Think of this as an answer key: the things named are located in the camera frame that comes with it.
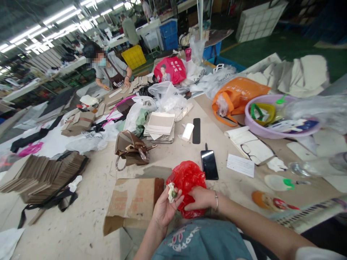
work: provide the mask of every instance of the apron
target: apron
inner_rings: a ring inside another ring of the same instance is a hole
[[[109,59],[107,59],[107,60],[112,65],[112,67],[115,69],[115,71],[117,72],[117,75],[115,75],[114,77],[110,78],[107,70],[104,69],[105,72],[106,72],[106,75],[108,76],[109,81],[112,84],[112,88],[116,89],[116,88],[120,88],[120,87],[124,86],[124,79],[125,78],[122,76],[122,74],[119,73],[119,71],[116,69],[116,67],[113,65],[113,63]]]

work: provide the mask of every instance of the brown leather handbag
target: brown leather handbag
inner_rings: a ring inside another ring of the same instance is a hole
[[[116,168],[118,171],[122,171],[125,167],[136,164],[136,165],[146,165],[150,161],[149,150],[157,147],[158,145],[153,145],[151,147],[146,147],[145,143],[136,137],[129,130],[122,131],[117,136],[116,142],[116,152],[118,155],[116,160]],[[125,165],[122,169],[118,168],[119,158],[125,159]]]

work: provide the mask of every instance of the orange shopping bag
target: orange shopping bag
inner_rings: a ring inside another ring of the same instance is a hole
[[[231,115],[244,114],[245,107],[250,100],[258,96],[266,95],[270,89],[270,87],[259,84],[248,78],[235,78],[217,92],[212,104],[213,113],[222,123],[230,127],[235,127],[238,123]],[[235,125],[230,124],[217,115],[219,109],[217,99],[219,95],[222,95],[228,104],[226,117],[235,122]]]

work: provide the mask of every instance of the bracelet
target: bracelet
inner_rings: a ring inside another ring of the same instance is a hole
[[[216,197],[216,200],[217,200],[217,207],[216,207],[216,209],[215,209],[215,210],[216,210],[216,211],[218,211],[218,196],[217,196],[217,192],[216,192],[216,191],[214,191],[214,193],[216,194],[216,196],[215,196],[215,197]]]

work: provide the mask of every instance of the hand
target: hand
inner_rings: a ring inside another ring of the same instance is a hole
[[[130,85],[131,85],[131,84],[130,84],[129,78],[126,77],[125,80],[124,80],[124,86],[125,86],[126,88],[129,88]]]
[[[170,203],[168,200],[169,187],[166,186],[155,204],[152,219],[157,222],[160,228],[166,228],[169,225],[184,199],[184,195],[181,196],[182,190],[177,190],[177,188],[175,188],[175,192],[177,193],[177,197],[173,203]]]
[[[107,87],[106,85],[103,85],[102,87],[103,87],[104,89],[106,89],[106,90],[110,90],[110,88]]]
[[[215,192],[213,190],[207,190],[200,186],[195,186],[189,192],[189,195],[195,199],[194,203],[185,206],[186,211],[195,209],[205,209],[208,207],[215,208],[217,206]]]

